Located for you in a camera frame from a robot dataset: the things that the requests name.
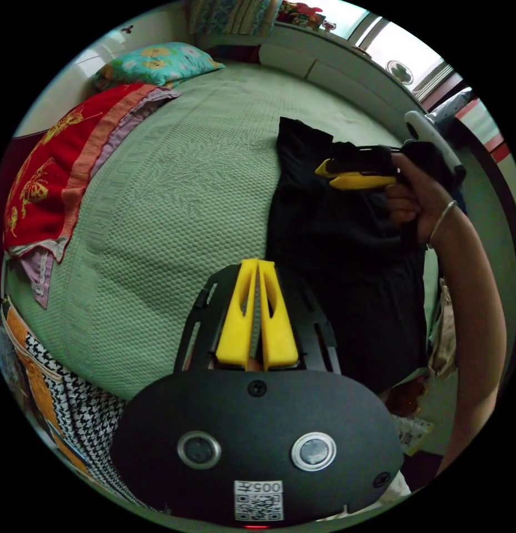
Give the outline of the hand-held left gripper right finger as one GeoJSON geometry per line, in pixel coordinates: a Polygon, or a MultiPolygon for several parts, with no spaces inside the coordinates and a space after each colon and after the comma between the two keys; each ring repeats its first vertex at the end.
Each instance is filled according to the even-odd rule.
{"type": "Polygon", "coordinates": [[[259,262],[262,357],[265,371],[298,362],[298,349],[273,262],[259,262]]]}

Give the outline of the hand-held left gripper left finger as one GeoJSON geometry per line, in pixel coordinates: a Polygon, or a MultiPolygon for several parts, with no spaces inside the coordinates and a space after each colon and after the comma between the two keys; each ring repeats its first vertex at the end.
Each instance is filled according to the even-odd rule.
{"type": "Polygon", "coordinates": [[[253,334],[257,259],[239,265],[216,348],[218,366],[247,370],[253,334]]]}

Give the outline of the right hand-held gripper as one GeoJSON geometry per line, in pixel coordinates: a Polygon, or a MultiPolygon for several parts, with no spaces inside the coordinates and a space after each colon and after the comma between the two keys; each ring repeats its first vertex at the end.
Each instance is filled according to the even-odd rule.
{"type": "Polygon", "coordinates": [[[326,159],[316,170],[326,176],[328,184],[337,190],[381,189],[400,182],[399,171],[393,165],[392,154],[402,153],[415,165],[432,176],[447,192],[461,186],[466,171],[448,146],[408,140],[400,148],[384,145],[365,147],[347,144],[337,155],[326,159]]]}

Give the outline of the person's right hand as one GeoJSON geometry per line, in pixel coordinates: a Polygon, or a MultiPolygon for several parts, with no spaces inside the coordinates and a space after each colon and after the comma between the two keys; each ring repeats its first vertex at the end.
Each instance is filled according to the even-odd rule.
{"type": "Polygon", "coordinates": [[[415,222],[416,240],[437,249],[457,211],[456,202],[404,154],[393,154],[392,162],[400,182],[385,189],[391,221],[399,228],[415,222]]]}

